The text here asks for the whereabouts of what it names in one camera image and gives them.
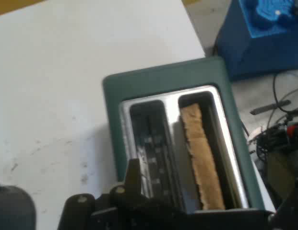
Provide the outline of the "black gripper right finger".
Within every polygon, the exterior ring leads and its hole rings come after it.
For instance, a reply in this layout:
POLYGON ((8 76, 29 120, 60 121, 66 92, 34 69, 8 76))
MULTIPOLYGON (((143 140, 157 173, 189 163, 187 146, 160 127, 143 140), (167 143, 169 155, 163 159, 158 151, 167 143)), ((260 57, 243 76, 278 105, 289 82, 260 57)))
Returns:
POLYGON ((272 230, 298 230, 298 190, 294 190, 268 218, 272 230))

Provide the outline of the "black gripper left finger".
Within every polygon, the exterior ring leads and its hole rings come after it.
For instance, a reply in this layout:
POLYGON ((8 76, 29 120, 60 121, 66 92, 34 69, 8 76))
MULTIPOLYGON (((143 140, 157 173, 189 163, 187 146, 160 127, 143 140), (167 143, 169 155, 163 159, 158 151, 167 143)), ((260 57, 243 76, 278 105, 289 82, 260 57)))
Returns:
POLYGON ((59 230, 179 230, 186 215, 141 193, 139 159, 128 163, 125 181, 95 198, 78 194, 65 202, 59 230))

